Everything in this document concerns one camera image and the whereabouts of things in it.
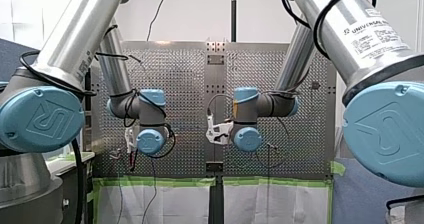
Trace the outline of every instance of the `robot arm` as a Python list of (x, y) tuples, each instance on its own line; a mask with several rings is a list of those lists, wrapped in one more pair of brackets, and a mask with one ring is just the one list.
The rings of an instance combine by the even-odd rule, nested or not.
[(314, 54), (312, 31), (297, 26), (291, 45), (280, 71), (274, 92), (259, 93), (255, 87), (242, 87), (234, 91), (234, 121), (213, 125), (208, 115), (207, 138), (214, 144), (234, 143), (240, 150), (254, 152), (262, 144), (257, 128), (258, 117), (288, 117), (298, 110), (296, 88), (308, 73)]
[[(312, 30), (297, 27), (276, 89), (287, 90), (298, 82), (315, 44), (347, 85), (343, 131), (356, 159), (391, 182), (424, 186), (424, 86), (386, 81), (422, 66), (424, 55), (411, 50), (368, 0), (294, 1)], [(236, 89), (230, 131), (234, 144), (255, 151), (261, 143), (256, 118), (273, 116), (264, 103), (271, 100), (274, 108), (285, 110), (279, 116), (295, 113), (294, 101), (283, 98), (276, 104), (275, 95), (263, 96), (255, 88)]]
[[(127, 1), (71, 0), (34, 64), (19, 68), (0, 94), (3, 147), (49, 152), (79, 134), (84, 123), (81, 83), (100, 44), (100, 51), (120, 54), (116, 30), (107, 29), (118, 5)], [(172, 133), (164, 127), (163, 91), (135, 92), (121, 60), (100, 56), (100, 63), (111, 95), (110, 112), (118, 118), (139, 119), (139, 150), (155, 154)]]
[[(116, 28), (106, 34), (99, 51), (114, 55), (122, 53)], [(110, 95), (107, 102), (109, 113), (121, 119), (138, 119), (138, 150), (146, 155), (158, 153), (173, 133), (170, 126), (165, 125), (164, 91), (132, 89), (127, 67), (121, 58), (99, 55), (99, 62)]]

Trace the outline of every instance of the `blue joint cap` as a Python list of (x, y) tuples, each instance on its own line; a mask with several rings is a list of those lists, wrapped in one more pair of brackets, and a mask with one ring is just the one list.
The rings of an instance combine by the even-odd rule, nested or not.
[(294, 116), (297, 111), (299, 111), (299, 100), (297, 99), (297, 97), (294, 98), (294, 106), (293, 109), (291, 110), (291, 112), (287, 115), (287, 117), (289, 116)]
[(346, 108), (343, 132), (356, 159), (391, 182), (424, 187), (424, 85), (385, 82)]
[(164, 144), (165, 139), (162, 134), (154, 129), (146, 129), (140, 132), (137, 136), (138, 150), (147, 155), (154, 155), (158, 153)]
[[(165, 106), (165, 92), (160, 89), (143, 89), (140, 91), (141, 94), (143, 94), (146, 98), (148, 98), (150, 101), (155, 103), (158, 106)], [(149, 101), (144, 99), (142, 96), (140, 96), (140, 100), (147, 102), (150, 104)]]
[(0, 142), (17, 152), (54, 151), (80, 133), (84, 119), (80, 100), (71, 92), (28, 88), (0, 107)]
[(239, 87), (234, 90), (234, 102), (243, 103), (259, 96), (256, 87)]
[(112, 111), (112, 107), (111, 107), (111, 105), (112, 105), (112, 101), (109, 99), (109, 100), (107, 100), (107, 103), (106, 103), (106, 110), (107, 110), (107, 112), (109, 112), (109, 114), (111, 115), (111, 116), (113, 116), (113, 117), (116, 117), (115, 116), (115, 114), (113, 113), (113, 111)]
[(241, 151), (254, 152), (262, 144), (262, 136), (256, 128), (245, 127), (234, 136), (234, 144)]

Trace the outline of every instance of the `white cloth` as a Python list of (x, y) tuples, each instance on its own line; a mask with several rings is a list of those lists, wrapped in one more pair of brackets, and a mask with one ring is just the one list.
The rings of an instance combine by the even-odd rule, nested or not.
[(273, 184), (225, 186), (225, 223), (327, 224), (330, 191)]
[[(119, 224), (141, 223), (144, 211), (154, 195), (150, 186), (123, 186), (123, 205)], [(116, 224), (121, 194), (118, 186), (102, 187), (99, 194), (97, 223)], [(209, 187), (157, 187), (144, 224), (207, 224)]]

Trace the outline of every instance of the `black cable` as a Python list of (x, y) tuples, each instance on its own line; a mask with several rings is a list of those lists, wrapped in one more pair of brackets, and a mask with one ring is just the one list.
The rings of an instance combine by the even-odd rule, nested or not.
[(407, 203), (407, 202), (414, 202), (414, 201), (423, 201), (423, 200), (424, 200), (424, 195), (394, 199), (394, 200), (390, 200), (386, 202), (386, 208), (388, 211), (390, 211), (393, 208), (392, 205)]
[(146, 97), (145, 95), (143, 95), (143, 93), (138, 92), (138, 94), (144, 98), (146, 101), (148, 101), (150, 104), (152, 104), (154, 107), (156, 107), (157, 109), (159, 109), (159, 111), (162, 113), (163, 117), (166, 118), (166, 112), (163, 110), (162, 107), (160, 107), (159, 105), (157, 105), (156, 103), (154, 103), (152, 100), (150, 100), (148, 97)]
[[(283, 122), (283, 120), (281, 120), (281, 118), (279, 118), (279, 117), (276, 117), (276, 118), (277, 118), (278, 122), (280, 122), (280, 124), (283, 126), (283, 129), (284, 129), (284, 131), (286, 132), (286, 135), (287, 135), (287, 142), (289, 143), (288, 145), (289, 145), (289, 146), (291, 146), (292, 140), (291, 140), (290, 133), (289, 133), (289, 130), (287, 129), (286, 124)], [(258, 155), (258, 151), (256, 151), (256, 152), (255, 152), (255, 156), (256, 156), (256, 159), (258, 160), (259, 164), (261, 164), (261, 166), (263, 166), (263, 167), (265, 167), (265, 168), (267, 168), (267, 169), (274, 169), (274, 168), (277, 168), (277, 167), (279, 167), (279, 166), (283, 165), (283, 163), (285, 162), (285, 160), (283, 159), (283, 161), (281, 161), (281, 162), (279, 162), (279, 163), (277, 163), (277, 164), (275, 164), (275, 165), (270, 166), (270, 165), (269, 165), (269, 161), (268, 161), (268, 165), (265, 165), (265, 164), (264, 164), (264, 163), (260, 160), (259, 155)]]
[(149, 210), (150, 205), (152, 204), (153, 200), (156, 198), (156, 195), (158, 194), (158, 190), (156, 187), (156, 170), (155, 170), (155, 163), (153, 159), (150, 159), (152, 162), (152, 172), (153, 172), (153, 187), (155, 188), (155, 194), (153, 195), (152, 199), (150, 199), (149, 204), (147, 204), (146, 210), (143, 214), (143, 220), (141, 221), (141, 224), (144, 224), (144, 219), (146, 218), (147, 211)]
[(309, 75), (309, 72), (311, 71), (311, 67), (308, 68), (308, 70), (306, 71), (305, 75), (302, 77), (302, 79), (300, 79), (296, 84), (294, 84), (293, 87), (291, 87), (290, 89), (286, 90), (288, 92), (294, 92), (296, 91), (296, 89), (303, 84), (303, 82), (306, 80), (306, 78)]
[(96, 52), (97, 56), (105, 56), (105, 57), (113, 57), (113, 58), (119, 58), (122, 61), (127, 61), (129, 58), (125, 55), (118, 55), (118, 54), (110, 54), (110, 53), (103, 53), (103, 52)]
[(134, 125), (134, 123), (136, 121), (136, 119), (133, 119), (130, 124), (127, 124), (127, 119), (131, 118), (129, 111), (130, 111), (130, 108), (131, 108), (131, 106), (134, 102), (134, 99), (137, 97), (138, 91), (136, 89), (133, 89), (133, 92), (134, 92), (134, 94), (131, 96), (131, 98), (128, 98), (127, 101), (125, 102), (124, 127), (126, 127), (126, 128)]
[(77, 182), (78, 182), (78, 198), (77, 211), (75, 215), (75, 224), (80, 224), (82, 220), (82, 211), (84, 206), (84, 166), (82, 163), (81, 152), (79, 150), (78, 141), (75, 138), (72, 141), (72, 149), (75, 153), (75, 162), (77, 167)]
[[(317, 20), (315, 22), (315, 26), (314, 26), (314, 30), (313, 30), (313, 35), (314, 35), (314, 43), (316, 48), (318, 49), (318, 51), (325, 56), (327, 59), (330, 60), (330, 57), (328, 56), (327, 52), (324, 50), (323, 47), (321, 47), (321, 45), (319, 44), (319, 37), (318, 37), (318, 32), (319, 32), (319, 28), (321, 27), (321, 24), (324, 22), (325, 17), (327, 16), (327, 14), (330, 12), (331, 8), (333, 8), (335, 5), (337, 5), (337, 3), (341, 1), (341, 0), (331, 0), (326, 7), (324, 7), (324, 9), (322, 9), (322, 11), (319, 13)], [(377, 5), (377, 0), (372, 0), (372, 5), (375, 7)]]
[(6, 85), (0, 86), (0, 93), (2, 93), (4, 91), (4, 89), (6, 89)]
[(120, 202), (120, 207), (119, 207), (118, 221), (116, 222), (116, 224), (119, 224), (119, 222), (121, 221), (122, 210), (123, 210), (123, 207), (124, 207), (124, 195), (122, 194), (121, 177), (119, 176), (119, 166), (118, 166), (118, 186), (119, 186), (119, 193), (121, 195), (121, 202)]
[(34, 56), (34, 55), (38, 55), (40, 54), (40, 51), (29, 51), (29, 52), (25, 52), (23, 53), (20, 58), (19, 61), (21, 62), (22, 66), (24, 66), (28, 71), (30, 71), (34, 76), (36, 76), (37, 78), (39, 78), (41, 81), (44, 81), (46, 83), (51, 84), (52, 86), (56, 86), (59, 87), (61, 89), (73, 92), (75, 94), (81, 95), (81, 96), (95, 96), (96, 93), (91, 92), (91, 91), (80, 91), (74, 87), (70, 87), (70, 86), (66, 86), (65, 84), (59, 83), (58, 81), (53, 80), (52, 78), (50, 78), (49, 76), (36, 71), (34, 68), (31, 67), (31, 65), (29, 65), (25, 58), (29, 57), (29, 56)]
[(169, 148), (169, 150), (166, 153), (164, 153), (163, 155), (160, 155), (160, 156), (151, 156), (151, 155), (147, 155), (147, 154), (146, 154), (146, 156), (153, 158), (153, 159), (161, 159), (161, 158), (168, 156), (172, 152), (172, 150), (174, 150), (174, 147), (177, 144), (177, 137), (175, 136), (175, 133), (171, 130), (170, 126), (168, 128), (168, 131), (169, 131), (169, 137), (173, 138), (171, 148)]
[(133, 157), (133, 159), (132, 159), (130, 172), (134, 172), (134, 171), (135, 171), (135, 166), (136, 166), (136, 162), (137, 162), (137, 156), (138, 156), (138, 151), (136, 150), (136, 151), (134, 152), (134, 157)]
[(156, 18), (157, 18), (157, 17), (158, 17), (158, 15), (159, 15), (159, 11), (160, 11), (160, 8), (162, 7), (163, 1), (165, 1), (165, 0), (161, 0), (161, 1), (160, 1), (159, 6), (158, 6), (158, 9), (156, 10), (156, 14), (155, 14), (155, 16), (153, 17), (152, 21), (150, 22), (150, 26), (149, 26), (149, 33), (147, 34), (147, 41), (149, 41), (149, 40), (150, 40), (150, 34), (152, 33), (153, 23), (156, 21)]
[(111, 32), (112, 30), (117, 29), (117, 28), (118, 28), (118, 25), (112, 25), (112, 26), (110, 26), (110, 27), (106, 30), (105, 34), (103, 35), (103, 38), (105, 38), (105, 37), (109, 34), (109, 32)]
[(294, 21), (296, 23), (300, 23), (307, 28), (311, 28), (307, 22), (305, 22), (304, 20), (302, 20), (302, 18), (300, 18), (296, 14), (294, 14), (288, 0), (281, 0), (281, 2), (283, 3), (283, 7), (284, 7), (284, 9), (286, 9), (286, 12), (294, 19)]

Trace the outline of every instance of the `metal bracket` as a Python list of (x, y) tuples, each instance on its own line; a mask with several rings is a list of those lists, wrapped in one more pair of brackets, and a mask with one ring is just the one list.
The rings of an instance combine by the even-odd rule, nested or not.
[(223, 162), (206, 162), (206, 172), (223, 172), (224, 163)]
[(224, 55), (208, 55), (208, 65), (224, 65)]

